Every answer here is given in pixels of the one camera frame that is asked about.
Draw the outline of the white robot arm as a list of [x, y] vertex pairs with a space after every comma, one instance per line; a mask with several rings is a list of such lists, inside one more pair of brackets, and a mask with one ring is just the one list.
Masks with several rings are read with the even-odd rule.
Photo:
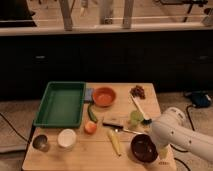
[[173, 143], [213, 163], [213, 137], [183, 127], [185, 120], [186, 116], [180, 109], [167, 108], [150, 125], [152, 142], [157, 148]]

